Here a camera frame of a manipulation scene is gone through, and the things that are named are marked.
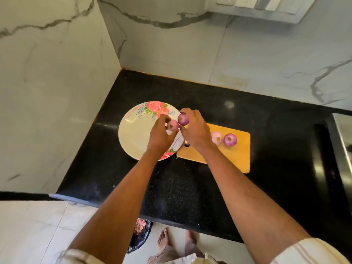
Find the purple onion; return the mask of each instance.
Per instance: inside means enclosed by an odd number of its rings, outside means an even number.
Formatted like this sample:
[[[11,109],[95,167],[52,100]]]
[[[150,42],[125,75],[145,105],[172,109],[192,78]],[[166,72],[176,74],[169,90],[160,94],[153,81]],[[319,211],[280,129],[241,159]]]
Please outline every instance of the purple onion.
[[[186,126],[188,124],[188,117],[187,117],[186,113],[181,112],[181,114],[178,115],[177,121],[180,125]]]
[[[177,120],[174,120],[174,119],[172,119],[172,120],[170,120],[169,122],[168,122],[168,130],[169,131],[175,131],[175,130],[177,130],[178,129],[178,122],[177,122]]]
[[[220,132],[213,132],[212,133],[212,141],[213,143],[215,143],[216,145],[219,145],[222,141],[222,135]]]
[[[225,137],[223,138],[223,142],[227,145],[227,146],[234,146],[235,144],[237,144],[237,137],[236,135],[232,134],[232,133],[228,133],[225,135]]]

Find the black countertop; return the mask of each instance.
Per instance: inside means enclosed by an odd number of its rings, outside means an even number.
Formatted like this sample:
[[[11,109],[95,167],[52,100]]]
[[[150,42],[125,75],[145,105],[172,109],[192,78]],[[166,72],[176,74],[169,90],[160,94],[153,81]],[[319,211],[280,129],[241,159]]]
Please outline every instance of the black countertop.
[[[198,109],[208,123],[249,132],[249,179],[312,236],[352,259],[352,220],[324,126],[330,113],[350,111],[122,70],[52,196],[102,204],[136,163],[120,146],[121,119],[154,100]],[[242,242],[208,166],[176,155],[156,165],[140,217]]]

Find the person's left hand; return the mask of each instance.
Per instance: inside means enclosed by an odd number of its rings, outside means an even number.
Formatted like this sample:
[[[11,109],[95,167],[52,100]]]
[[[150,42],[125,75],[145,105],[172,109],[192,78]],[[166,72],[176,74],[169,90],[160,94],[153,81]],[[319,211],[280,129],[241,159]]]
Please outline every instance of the person's left hand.
[[[171,118],[168,115],[160,115],[152,128],[149,135],[147,151],[155,152],[160,158],[173,143],[179,129],[173,131],[170,135],[166,132],[165,123],[168,123]]]

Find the bare foot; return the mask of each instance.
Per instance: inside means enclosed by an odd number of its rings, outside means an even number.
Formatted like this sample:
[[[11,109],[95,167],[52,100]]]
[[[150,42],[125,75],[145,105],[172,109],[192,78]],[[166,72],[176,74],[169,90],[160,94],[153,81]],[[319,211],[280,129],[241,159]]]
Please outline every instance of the bare foot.
[[[186,243],[189,239],[192,239],[194,241],[194,244],[196,245],[198,242],[198,238],[199,238],[198,232],[186,230]]]
[[[164,249],[165,245],[173,246],[169,240],[168,230],[166,228],[161,231],[158,239],[158,253]]]

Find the power socket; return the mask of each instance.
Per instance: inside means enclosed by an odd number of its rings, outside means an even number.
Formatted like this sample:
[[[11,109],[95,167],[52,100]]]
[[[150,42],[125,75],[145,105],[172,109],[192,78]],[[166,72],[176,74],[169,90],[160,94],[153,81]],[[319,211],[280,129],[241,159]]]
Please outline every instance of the power socket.
[[[225,6],[234,6],[236,0],[217,0],[217,4],[223,4]]]

